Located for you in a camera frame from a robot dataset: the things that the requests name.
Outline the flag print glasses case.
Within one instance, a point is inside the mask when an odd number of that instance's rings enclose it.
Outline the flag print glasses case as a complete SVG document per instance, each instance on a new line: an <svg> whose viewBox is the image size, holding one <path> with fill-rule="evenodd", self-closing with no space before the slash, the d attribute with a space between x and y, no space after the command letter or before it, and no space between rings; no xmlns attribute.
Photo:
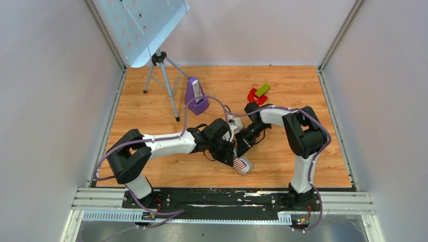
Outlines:
<svg viewBox="0 0 428 242"><path fill-rule="evenodd" d="M248 175L252 169L252 163L245 157L237 155L237 149L233 150L233 168L241 175Z"/></svg>

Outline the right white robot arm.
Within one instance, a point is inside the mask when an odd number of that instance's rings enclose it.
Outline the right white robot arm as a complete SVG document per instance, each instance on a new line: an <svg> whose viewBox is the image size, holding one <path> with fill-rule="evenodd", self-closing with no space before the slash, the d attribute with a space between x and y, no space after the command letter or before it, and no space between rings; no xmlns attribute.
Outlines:
<svg viewBox="0 0 428 242"><path fill-rule="evenodd" d="M237 156L241 157L249 151L256 144L256 138L272 125L283 127L290 149L295 154L288 203L292 209L302 210L314 195L315 164L319 154L330 143L330 135L309 106L289 109L272 104L259 106L256 102L250 102L244 110L251 124L236 134Z"/></svg>

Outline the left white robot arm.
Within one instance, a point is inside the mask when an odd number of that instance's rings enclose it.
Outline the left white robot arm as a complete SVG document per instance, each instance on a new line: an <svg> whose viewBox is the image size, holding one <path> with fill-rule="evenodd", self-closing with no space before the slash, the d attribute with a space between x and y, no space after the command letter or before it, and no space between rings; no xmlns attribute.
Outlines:
<svg viewBox="0 0 428 242"><path fill-rule="evenodd" d="M233 165L233 138L242 128L239 121L217 118L209 125L168 135L143 135L138 129L132 129L108 150L106 159L117 183L133 192L140 207L149 208L155 196L150 182L142 174L148 161L172 154L208 152L214 160Z"/></svg>

